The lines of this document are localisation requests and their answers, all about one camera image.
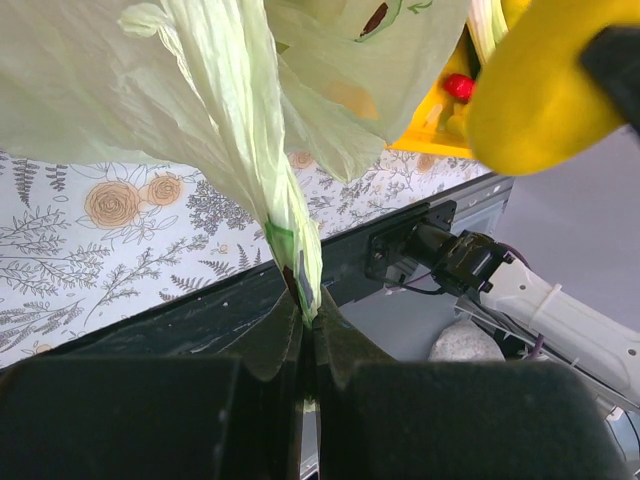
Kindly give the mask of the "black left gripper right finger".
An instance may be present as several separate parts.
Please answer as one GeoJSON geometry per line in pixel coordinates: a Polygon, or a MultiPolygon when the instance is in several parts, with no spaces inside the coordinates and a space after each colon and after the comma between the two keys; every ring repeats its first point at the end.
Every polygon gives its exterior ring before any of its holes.
{"type": "Polygon", "coordinates": [[[627,479],[583,382],[551,362],[400,362],[330,295],[313,324],[324,479],[627,479]]]}

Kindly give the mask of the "light green plastic bag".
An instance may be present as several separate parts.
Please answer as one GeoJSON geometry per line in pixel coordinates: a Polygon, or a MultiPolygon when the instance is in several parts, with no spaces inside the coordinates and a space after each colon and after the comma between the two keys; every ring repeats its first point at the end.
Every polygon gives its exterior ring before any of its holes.
{"type": "Polygon", "coordinates": [[[318,228],[288,156],[361,177],[453,53],[466,1],[5,1],[1,145],[199,169],[261,226],[311,322],[318,228]]]}

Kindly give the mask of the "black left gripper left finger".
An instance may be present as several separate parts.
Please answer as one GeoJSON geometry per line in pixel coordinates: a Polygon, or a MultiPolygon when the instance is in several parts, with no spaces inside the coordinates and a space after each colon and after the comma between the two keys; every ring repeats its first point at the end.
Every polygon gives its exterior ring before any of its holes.
{"type": "Polygon", "coordinates": [[[5,479],[296,479],[293,298],[213,355],[39,356],[1,378],[5,479]]]}

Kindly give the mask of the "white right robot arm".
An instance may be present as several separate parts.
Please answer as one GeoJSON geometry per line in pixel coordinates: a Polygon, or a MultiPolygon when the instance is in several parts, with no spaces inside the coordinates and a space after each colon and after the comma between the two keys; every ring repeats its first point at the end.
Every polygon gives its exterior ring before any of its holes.
{"type": "MultiPolygon", "coordinates": [[[[639,18],[537,22],[525,14],[477,79],[466,133],[477,160],[507,176],[546,171],[639,125],[639,18]]],[[[550,284],[505,245],[418,223],[402,253],[440,292],[464,297],[497,328],[539,343],[608,409],[639,408],[639,335],[550,284]]]]}

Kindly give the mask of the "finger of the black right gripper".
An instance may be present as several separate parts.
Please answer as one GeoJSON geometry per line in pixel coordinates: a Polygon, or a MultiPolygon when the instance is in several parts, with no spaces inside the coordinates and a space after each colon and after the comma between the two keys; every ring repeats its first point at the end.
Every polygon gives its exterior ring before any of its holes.
{"type": "Polygon", "coordinates": [[[639,26],[609,25],[580,54],[580,63],[631,128],[639,127],[639,26]]]}

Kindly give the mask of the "yellow toy corn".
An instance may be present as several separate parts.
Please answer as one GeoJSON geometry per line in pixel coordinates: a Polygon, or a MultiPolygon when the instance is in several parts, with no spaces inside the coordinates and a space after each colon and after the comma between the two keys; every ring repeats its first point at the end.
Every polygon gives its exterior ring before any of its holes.
{"type": "Polygon", "coordinates": [[[534,174],[622,127],[579,56],[604,28],[638,24],[636,1],[531,2],[476,82],[466,117],[474,158],[499,174],[534,174]]]}

